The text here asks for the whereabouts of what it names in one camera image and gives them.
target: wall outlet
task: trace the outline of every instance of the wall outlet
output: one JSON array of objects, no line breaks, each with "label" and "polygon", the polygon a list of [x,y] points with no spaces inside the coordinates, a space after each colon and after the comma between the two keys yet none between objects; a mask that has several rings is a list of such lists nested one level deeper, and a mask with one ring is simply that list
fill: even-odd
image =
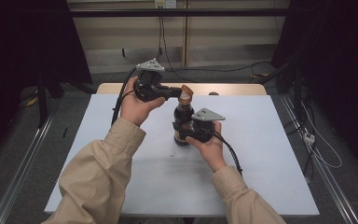
[{"label": "wall outlet", "polygon": [[166,0],[155,0],[155,7],[156,8],[165,8],[165,1]]},{"label": "wall outlet", "polygon": [[176,8],[176,0],[165,0],[165,8]]}]

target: gray triangular marker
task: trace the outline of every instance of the gray triangular marker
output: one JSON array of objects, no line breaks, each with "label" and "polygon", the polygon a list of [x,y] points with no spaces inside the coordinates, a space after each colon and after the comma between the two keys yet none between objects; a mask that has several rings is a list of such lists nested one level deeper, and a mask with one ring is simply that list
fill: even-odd
[{"label": "gray triangular marker", "polygon": [[136,65],[136,69],[138,70],[148,70],[148,71],[158,71],[158,72],[164,72],[165,68],[159,64],[156,59],[147,61],[145,63],[138,63]]},{"label": "gray triangular marker", "polygon": [[193,114],[191,116],[192,119],[197,119],[201,121],[212,121],[212,120],[224,120],[225,117],[214,113],[212,110],[209,110],[207,108],[202,108],[197,113]]}]

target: metal rail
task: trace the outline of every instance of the metal rail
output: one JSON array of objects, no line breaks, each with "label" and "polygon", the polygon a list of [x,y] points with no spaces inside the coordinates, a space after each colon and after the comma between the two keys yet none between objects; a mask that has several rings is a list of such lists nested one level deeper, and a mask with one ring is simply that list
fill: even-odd
[{"label": "metal rail", "polygon": [[74,18],[92,17],[285,17],[310,13],[311,9],[291,8],[166,8],[166,9],[72,9],[71,11],[24,10],[21,15]]},{"label": "metal rail", "polygon": [[[287,110],[287,113],[289,114],[290,118],[292,119],[293,123],[295,124],[296,128],[300,127],[300,124],[298,123],[296,119],[296,114],[293,111],[294,105],[292,101],[289,98],[285,98],[284,96],[281,96],[281,100],[284,104],[284,107]],[[302,138],[303,132],[298,129],[298,133],[300,135],[300,138]],[[310,153],[311,148],[310,146],[307,146],[307,151]],[[319,152],[318,148],[316,147],[314,149],[316,153],[319,154],[320,157],[322,157],[321,153]],[[344,191],[342,190],[341,186],[338,184],[336,179],[334,178],[333,174],[330,171],[330,168],[324,164],[322,161],[320,161],[318,158],[315,157],[314,154],[312,154],[312,160],[318,169],[322,180],[324,181],[327,189],[329,190],[334,202],[336,203],[336,206],[341,213],[342,217],[344,218],[345,222],[348,224],[354,224],[358,223],[358,217],[356,213],[354,212],[353,207],[351,206],[351,202],[348,200],[347,196],[345,195]]]},{"label": "metal rail", "polygon": [[42,146],[43,140],[48,133],[48,129],[51,125],[53,116],[57,112],[58,107],[60,105],[60,101],[61,100],[59,100],[57,104],[54,105],[54,108],[48,116],[48,119],[45,124],[41,128],[37,129],[36,134],[34,136],[34,140],[28,147],[28,150],[24,158],[22,159],[21,165],[17,170],[17,173],[14,175],[10,185],[8,186],[4,196],[0,201],[0,224],[6,222],[14,203],[16,202],[16,199],[21,191],[22,185],[34,163],[34,158],[36,157],[37,152]]}]

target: black curtain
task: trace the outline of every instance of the black curtain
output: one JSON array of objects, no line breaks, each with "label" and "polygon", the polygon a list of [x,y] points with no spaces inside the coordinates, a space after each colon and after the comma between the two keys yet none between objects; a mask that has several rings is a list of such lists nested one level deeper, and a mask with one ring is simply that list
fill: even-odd
[{"label": "black curtain", "polygon": [[[336,131],[345,138],[358,159],[358,1],[324,1],[328,10],[320,23],[320,32],[304,53],[298,70],[307,80],[315,99],[332,121]],[[290,26],[282,32],[274,55],[276,66],[296,50],[299,30],[308,27],[288,18]]]},{"label": "black curtain", "polygon": [[66,78],[91,83],[73,19],[48,14],[54,11],[69,12],[66,1],[0,0],[0,140],[21,90],[36,86],[40,73],[50,86]]}]

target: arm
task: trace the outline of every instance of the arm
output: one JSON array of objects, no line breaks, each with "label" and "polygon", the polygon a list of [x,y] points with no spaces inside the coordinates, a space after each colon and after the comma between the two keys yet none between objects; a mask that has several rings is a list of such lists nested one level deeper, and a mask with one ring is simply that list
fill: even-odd
[{"label": "arm", "polygon": [[[214,122],[221,133],[220,122]],[[227,209],[228,223],[284,223],[276,211],[254,190],[248,189],[235,167],[227,166],[223,157],[223,143],[213,137],[202,143],[187,137],[186,141],[198,148],[213,171],[213,184]]]},{"label": "arm", "polygon": [[[131,91],[129,81],[126,92]],[[132,156],[145,138],[140,125],[163,98],[143,103],[130,93],[122,103],[120,118],[104,140],[82,148],[60,177],[62,200],[44,223],[117,223],[131,178]]]}]

